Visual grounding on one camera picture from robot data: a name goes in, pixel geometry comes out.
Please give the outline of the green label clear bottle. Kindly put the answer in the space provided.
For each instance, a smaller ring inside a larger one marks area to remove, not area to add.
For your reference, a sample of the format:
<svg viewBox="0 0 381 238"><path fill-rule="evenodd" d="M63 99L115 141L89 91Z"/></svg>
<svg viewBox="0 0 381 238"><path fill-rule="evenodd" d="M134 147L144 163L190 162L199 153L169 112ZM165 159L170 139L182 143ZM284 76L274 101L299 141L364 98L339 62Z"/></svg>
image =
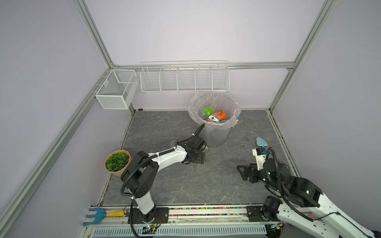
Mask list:
<svg viewBox="0 0 381 238"><path fill-rule="evenodd" d="M200 117L203 120L207 120L209 116L216 112L216 107L214 105L207 105L203 109L200 110Z"/></svg>

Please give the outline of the orange label bottle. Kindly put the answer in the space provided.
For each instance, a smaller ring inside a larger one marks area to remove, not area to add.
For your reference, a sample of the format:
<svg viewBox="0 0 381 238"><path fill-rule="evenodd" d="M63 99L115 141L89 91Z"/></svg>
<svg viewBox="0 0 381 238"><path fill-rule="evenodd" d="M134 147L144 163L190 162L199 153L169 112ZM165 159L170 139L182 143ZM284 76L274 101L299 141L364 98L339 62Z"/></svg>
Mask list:
<svg viewBox="0 0 381 238"><path fill-rule="evenodd" d="M224 112L222 112L222 111L217 111L215 117L216 117L219 121L223 121L223 120L226 119L227 116L226 116L226 114L225 114Z"/></svg>

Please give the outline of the red label clear bottle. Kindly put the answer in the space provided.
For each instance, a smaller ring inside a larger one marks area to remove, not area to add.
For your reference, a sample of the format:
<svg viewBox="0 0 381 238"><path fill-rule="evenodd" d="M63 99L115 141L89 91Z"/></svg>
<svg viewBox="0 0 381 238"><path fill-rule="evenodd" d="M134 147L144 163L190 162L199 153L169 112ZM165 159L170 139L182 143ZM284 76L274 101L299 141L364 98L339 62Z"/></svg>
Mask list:
<svg viewBox="0 0 381 238"><path fill-rule="evenodd" d="M208 122L214 122L214 123L220 123L220 119L218 117L215 117L214 115L211 115L207 119Z"/></svg>

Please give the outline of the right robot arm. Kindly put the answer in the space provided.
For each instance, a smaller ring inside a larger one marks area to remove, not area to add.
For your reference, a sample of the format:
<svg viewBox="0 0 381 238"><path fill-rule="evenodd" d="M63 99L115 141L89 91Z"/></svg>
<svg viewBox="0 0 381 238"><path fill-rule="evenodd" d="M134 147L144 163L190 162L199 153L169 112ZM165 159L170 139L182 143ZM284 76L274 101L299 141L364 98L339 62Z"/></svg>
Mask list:
<svg viewBox="0 0 381 238"><path fill-rule="evenodd" d="M262 183L271 193L261 206L247 207L251 222L274 222L267 236L278 238L285 224L315 238L379 238L339 209L322 190L306 178L293 176L289 167L277 159L273 148L253 150L256 163L238 165L244 181Z"/></svg>

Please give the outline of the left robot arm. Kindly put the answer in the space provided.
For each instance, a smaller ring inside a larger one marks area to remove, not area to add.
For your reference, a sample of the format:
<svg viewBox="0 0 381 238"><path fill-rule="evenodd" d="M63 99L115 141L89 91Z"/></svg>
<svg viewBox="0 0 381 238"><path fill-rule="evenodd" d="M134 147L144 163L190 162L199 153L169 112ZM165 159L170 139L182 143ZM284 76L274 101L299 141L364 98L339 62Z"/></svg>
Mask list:
<svg viewBox="0 0 381 238"><path fill-rule="evenodd" d="M176 141L174 146L156 153L138 152L120 176L123 182L120 195L131 199L129 215L131 222L153 222L162 214L151 197L150 190L159 171L173 164L203 164L207 143L200 137L202 124L191 137Z"/></svg>

